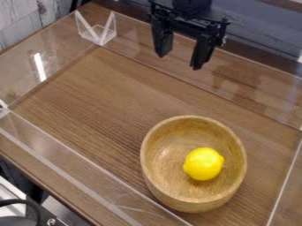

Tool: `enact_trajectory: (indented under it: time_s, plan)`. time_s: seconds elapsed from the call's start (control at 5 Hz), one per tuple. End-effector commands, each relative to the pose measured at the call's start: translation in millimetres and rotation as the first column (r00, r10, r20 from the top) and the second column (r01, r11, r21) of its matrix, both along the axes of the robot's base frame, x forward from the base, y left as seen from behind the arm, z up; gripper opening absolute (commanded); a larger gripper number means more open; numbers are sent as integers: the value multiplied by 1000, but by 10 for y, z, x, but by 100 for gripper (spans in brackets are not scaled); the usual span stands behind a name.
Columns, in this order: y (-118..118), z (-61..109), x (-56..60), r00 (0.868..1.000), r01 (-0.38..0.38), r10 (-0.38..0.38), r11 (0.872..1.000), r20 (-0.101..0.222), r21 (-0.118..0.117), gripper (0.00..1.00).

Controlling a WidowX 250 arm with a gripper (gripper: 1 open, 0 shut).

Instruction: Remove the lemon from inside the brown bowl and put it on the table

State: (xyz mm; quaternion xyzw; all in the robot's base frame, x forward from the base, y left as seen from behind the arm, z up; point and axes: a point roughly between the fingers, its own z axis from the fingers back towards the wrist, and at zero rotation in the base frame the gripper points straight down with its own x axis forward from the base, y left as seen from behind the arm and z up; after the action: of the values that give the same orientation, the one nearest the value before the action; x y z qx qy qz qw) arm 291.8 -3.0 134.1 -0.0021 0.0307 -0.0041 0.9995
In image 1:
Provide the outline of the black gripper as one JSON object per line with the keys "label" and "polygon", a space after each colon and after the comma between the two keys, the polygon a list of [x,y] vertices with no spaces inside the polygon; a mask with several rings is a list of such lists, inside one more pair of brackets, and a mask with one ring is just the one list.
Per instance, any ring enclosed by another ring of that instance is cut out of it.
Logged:
{"label": "black gripper", "polygon": [[174,31],[197,37],[190,66],[197,71],[209,62],[230,20],[213,6],[214,0],[149,0],[155,52],[173,50]]}

